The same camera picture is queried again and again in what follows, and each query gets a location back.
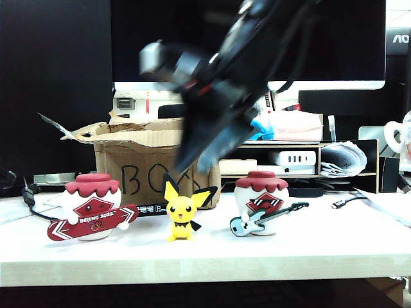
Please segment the pen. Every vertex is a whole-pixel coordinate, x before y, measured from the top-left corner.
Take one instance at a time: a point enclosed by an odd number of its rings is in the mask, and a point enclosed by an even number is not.
[[[336,142],[337,137],[335,135],[335,119],[333,115],[328,116],[328,126],[329,131],[331,132],[331,142]]]

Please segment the black monitor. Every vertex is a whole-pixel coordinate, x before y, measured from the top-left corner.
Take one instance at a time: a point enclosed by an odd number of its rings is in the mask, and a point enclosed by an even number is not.
[[[387,28],[387,81],[405,83],[410,34],[411,25]]]
[[[112,1],[114,81],[152,81],[138,75],[138,52],[158,39],[186,43],[213,55],[242,2]],[[378,81],[376,85],[363,83],[362,87],[382,87],[385,79],[385,0],[322,0],[317,5],[317,16],[319,21],[306,66],[298,80]],[[291,43],[290,52],[274,80],[286,80],[295,62],[300,38],[298,34]]]

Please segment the pichu ear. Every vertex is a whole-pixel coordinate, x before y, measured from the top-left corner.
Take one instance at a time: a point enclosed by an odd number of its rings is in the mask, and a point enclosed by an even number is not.
[[[179,187],[168,173],[162,178],[162,193],[168,202],[179,196]]]
[[[217,186],[211,186],[207,188],[197,189],[191,196],[194,204],[197,208],[204,207],[210,202],[211,198],[217,192]]]

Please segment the monitor screen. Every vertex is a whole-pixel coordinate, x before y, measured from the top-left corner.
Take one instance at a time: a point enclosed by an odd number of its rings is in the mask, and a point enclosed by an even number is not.
[[[68,130],[110,119],[110,1],[0,5],[0,166],[24,176],[94,171],[92,146],[60,141],[37,112]]]
[[[114,81],[151,81],[138,75],[138,52],[158,39],[201,47],[212,55],[241,2],[112,1]],[[385,0],[323,0],[317,15],[319,21],[298,80],[378,81],[376,87],[381,87],[385,77]],[[287,79],[300,43],[298,33],[273,80]]]

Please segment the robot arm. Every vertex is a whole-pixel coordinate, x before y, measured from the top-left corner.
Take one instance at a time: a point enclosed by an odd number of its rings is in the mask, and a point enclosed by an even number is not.
[[[310,21],[317,2],[245,0],[212,57],[161,42],[140,52],[140,73],[170,82],[186,104],[177,171],[196,159],[198,170],[207,171],[254,133],[253,105],[268,91],[289,42]]]

